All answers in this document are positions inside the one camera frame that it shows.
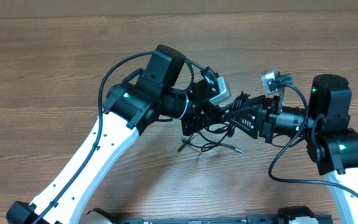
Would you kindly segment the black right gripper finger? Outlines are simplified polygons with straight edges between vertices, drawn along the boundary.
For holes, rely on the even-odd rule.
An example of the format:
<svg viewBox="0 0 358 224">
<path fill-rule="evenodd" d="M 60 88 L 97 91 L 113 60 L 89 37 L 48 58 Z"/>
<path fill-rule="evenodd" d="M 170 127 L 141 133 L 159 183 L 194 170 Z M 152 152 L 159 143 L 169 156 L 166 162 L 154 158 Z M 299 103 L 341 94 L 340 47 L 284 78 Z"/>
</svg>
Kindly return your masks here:
<svg viewBox="0 0 358 224">
<path fill-rule="evenodd" d="M 229 111 L 222 115 L 222 121 L 239 128 L 253 139 L 257 139 L 260 130 L 261 105 L 231 106 Z"/>
<path fill-rule="evenodd" d="M 265 95 L 260 95 L 255 98 L 249 98 L 250 95 L 242 94 L 238 96 L 233 102 L 231 109 L 232 110 L 243 110 L 246 108 L 252 108 L 255 106 L 262 105 L 265 100 Z"/>
</svg>

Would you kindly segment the black cable grey USB-C plug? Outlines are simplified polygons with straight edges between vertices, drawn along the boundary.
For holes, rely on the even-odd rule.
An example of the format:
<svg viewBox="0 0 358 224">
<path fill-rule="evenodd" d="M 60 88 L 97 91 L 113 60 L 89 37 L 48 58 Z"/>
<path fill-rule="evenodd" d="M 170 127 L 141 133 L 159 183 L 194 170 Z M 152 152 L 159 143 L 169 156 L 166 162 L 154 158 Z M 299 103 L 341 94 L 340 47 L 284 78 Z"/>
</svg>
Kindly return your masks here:
<svg viewBox="0 0 358 224">
<path fill-rule="evenodd" d="M 201 152 L 208 152 L 216 147 L 226 147 L 228 149 L 232 149 L 235 152 L 243 153 L 243 151 L 238 147 L 223 143 L 223 141 L 226 138 L 231 138 L 232 135 L 234 134 L 235 127 L 233 125 L 225 124 L 223 127 L 214 130 L 211 130 L 210 127 L 208 126 L 204 130 L 211 134 L 223 134 L 223 137 L 216 142 L 208 139 L 203 133 L 199 131 L 198 134 L 206 141 L 206 144 L 201 146 Z"/>
</svg>

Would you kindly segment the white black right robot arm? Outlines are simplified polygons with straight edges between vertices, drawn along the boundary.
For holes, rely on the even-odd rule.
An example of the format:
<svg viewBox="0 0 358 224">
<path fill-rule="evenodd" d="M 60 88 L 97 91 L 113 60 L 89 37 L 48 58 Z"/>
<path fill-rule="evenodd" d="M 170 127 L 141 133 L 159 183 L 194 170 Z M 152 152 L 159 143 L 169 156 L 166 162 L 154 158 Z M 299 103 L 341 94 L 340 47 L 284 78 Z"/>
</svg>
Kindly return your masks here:
<svg viewBox="0 0 358 224">
<path fill-rule="evenodd" d="M 305 99 L 290 74 L 268 72 L 262 76 L 267 94 L 243 103 L 223 115 L 226 121 L 250 137 L 271 143 L 275 136 L 288 136 L 287 150 L 296 139 L 306 141 L 307 153 L 322 180 L 275 177 L 272 170 L 280 151 L 268 168 L 277 182 L 325 185 L 342 223 L 358 223 L 358 132 L 349 127 L 352 92 L 346 78 L 333 74 L 313 78 L 310 98 Z"/>
</svg>

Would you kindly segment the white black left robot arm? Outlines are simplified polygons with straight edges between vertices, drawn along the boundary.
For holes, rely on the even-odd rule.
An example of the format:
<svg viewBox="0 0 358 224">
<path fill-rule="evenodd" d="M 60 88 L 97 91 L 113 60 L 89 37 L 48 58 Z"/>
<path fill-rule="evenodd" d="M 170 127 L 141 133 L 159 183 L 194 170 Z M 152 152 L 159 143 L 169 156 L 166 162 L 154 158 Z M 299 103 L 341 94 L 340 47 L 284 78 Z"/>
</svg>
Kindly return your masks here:
<svg viewBox="0 0 358 224">
<path fill-rule="evenodd" d="M 98 185 L 122 153 L 161 115 L 180 120 L 185 128 L 204 125 L 207 109 L 231 97 L 223 77 L 201 68 L 203 79 L 175 88 L 184 65 L 196 64 L 179 51 L 158 45 L 145 68 L 100 91 L 99 115 L 83 144 L 53 182 L 31 202 L 14 202 L 9 223 L 78 223 Z"/>
</svg>

